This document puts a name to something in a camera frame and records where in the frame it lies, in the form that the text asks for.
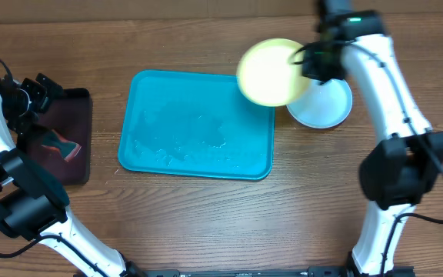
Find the light blue plate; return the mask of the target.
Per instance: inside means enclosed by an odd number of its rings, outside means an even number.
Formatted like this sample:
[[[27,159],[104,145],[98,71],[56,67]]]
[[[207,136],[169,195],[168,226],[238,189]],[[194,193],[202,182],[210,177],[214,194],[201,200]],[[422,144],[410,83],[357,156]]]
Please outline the light blue plate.
[[[294,102],[286,105],[290,115],[310,128],[334,128],[351,112],[353,95],[348,83],[332,79],[323,85],[311,80],[308,89]]]

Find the teal plastic tray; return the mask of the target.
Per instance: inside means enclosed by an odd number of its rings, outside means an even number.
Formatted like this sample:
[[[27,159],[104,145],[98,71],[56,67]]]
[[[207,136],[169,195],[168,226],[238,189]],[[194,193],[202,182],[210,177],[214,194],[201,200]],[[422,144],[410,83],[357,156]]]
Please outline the teal plastic tray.
[[[233,75],[144,70],[130,85],[118,161],[133,172],[264,179],[275,110],[240,92]]]

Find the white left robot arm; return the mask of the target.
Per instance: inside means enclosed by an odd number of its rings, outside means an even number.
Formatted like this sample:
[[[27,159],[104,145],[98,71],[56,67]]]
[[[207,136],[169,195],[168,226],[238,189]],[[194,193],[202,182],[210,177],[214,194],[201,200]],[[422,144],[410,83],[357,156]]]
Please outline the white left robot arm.
[[[87,89],[0,75],[0,232],[53,249],[84,276],[141,276],[78,220],[62,184],[88,180],[91,127]]]

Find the black water tray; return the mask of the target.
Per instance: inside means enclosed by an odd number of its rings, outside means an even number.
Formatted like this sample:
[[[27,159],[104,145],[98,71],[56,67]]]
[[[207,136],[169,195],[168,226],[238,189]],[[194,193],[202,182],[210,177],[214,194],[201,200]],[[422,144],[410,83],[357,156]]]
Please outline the black water tray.
[[[47,112],[17,138],[17,148],[50,172],[63,185],[89,180],[92,137],[92,98],[85,88],[69,88]]]

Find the green and orange sponge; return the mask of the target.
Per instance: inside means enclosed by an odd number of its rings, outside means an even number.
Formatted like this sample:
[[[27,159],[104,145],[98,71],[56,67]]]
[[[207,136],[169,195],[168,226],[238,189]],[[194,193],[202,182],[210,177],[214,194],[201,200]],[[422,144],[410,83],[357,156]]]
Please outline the green and orange sponge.
[[[70,162],[82,148],[78,143],[67,140],[55,130],[44,135],[42,147],[57,152],[66,162]]]

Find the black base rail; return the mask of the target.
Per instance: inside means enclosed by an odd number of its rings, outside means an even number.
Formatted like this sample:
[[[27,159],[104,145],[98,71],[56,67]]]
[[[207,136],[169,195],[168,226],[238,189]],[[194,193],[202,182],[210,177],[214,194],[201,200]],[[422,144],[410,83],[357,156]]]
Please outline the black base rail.
[[[141,270],[121,273],[120,276],[140,277],[355,277],[351,268],[345,266],[311,266],[300,270],[256,270],[256,271],[213,271],[180,272],[178,270]]]

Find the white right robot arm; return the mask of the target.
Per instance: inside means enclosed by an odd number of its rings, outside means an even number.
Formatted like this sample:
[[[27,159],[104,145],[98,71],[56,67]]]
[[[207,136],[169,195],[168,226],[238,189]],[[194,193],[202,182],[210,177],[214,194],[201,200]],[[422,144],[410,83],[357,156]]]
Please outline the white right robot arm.
[[[318,41],[301,48],[302,74],[322,84],[350,75],[377,140],[359,166],[368,207],[361,235],[342,272],[413,276],[413,269],[394,267],[395,249],[410,218],[433,220],[415,209],[443,175],[443,132],[434,132],[415,104],[378,12],[356,12],[347,2],[320,1],[318,17]]]

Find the yellow plate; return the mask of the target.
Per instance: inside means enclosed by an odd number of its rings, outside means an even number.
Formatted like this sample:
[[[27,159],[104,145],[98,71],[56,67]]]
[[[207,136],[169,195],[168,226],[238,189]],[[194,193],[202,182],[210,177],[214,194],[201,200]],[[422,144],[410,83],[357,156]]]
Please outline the yellow plate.
[[[300,98],[311,86],[302,75],[303,45],[271,38],[253,45],[240,59],[236,70],[238,87],[249,101],[279,107]]]

